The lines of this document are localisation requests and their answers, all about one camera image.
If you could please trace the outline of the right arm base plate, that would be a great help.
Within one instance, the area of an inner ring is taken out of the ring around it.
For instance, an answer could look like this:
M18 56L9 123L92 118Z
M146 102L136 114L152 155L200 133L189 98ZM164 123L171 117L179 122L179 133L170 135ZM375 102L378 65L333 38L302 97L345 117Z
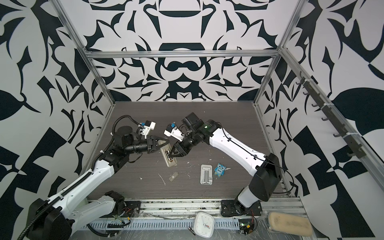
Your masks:
M261 216L263 212L260 201L251 207L244 207L238 200L221 200L221 215L225 218L239 216Z

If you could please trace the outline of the white remote control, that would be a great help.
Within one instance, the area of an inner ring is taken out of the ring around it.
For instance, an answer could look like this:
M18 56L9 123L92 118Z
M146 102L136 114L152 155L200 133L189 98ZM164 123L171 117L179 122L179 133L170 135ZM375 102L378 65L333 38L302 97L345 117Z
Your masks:
M162 147L161 153L162 153L163 158L164 158L166 165L168 167L173 167L177 164L177 159L170 157L170 153L171 153L171 145L170 144L167 144L166 146Z

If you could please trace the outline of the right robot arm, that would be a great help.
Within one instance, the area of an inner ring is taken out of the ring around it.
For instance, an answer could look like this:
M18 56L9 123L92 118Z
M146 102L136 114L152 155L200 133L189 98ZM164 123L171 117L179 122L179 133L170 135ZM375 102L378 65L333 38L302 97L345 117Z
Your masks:
M267 202L282 179L282 168L274 154L260 153L231 136L214 120L204 122L195 113L182 120L187 129L184 134L175 123L167 125L164 134L177 139L170 150L171 158L185 157L199 143L206 143L227 154L251 176L251 182L228 204L222 204L223 217L250 215L253 207Z

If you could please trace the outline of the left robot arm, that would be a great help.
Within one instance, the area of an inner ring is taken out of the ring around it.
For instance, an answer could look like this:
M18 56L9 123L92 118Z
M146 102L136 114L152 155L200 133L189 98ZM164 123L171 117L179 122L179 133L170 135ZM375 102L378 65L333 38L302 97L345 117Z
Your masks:
M108 147L95 159L92 167L59 193L47 200L37 199L29 208L26 227L19 239L68 240L92 221L122 209L124 197L111 191L95 203L80 203L101 183L117 173L131 154L154 153L170 141L158 136L145 139L129 126L112 129Z

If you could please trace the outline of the remote battery cover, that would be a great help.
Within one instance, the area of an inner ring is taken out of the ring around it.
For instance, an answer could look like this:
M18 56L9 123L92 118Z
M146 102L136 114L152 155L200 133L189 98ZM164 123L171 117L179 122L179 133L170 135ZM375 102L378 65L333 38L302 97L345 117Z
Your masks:
M174 172L170 177L169 177L169 181L170 182L173 182L177 177L178 177L179 173L178 172Z

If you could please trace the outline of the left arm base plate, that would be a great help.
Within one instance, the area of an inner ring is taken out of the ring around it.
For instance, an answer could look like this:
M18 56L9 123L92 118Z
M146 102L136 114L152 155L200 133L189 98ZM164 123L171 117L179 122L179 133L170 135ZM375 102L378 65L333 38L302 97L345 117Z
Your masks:
M117 202L113 211L112 216L120 217L134 217L141 211L140 201L120 201Z

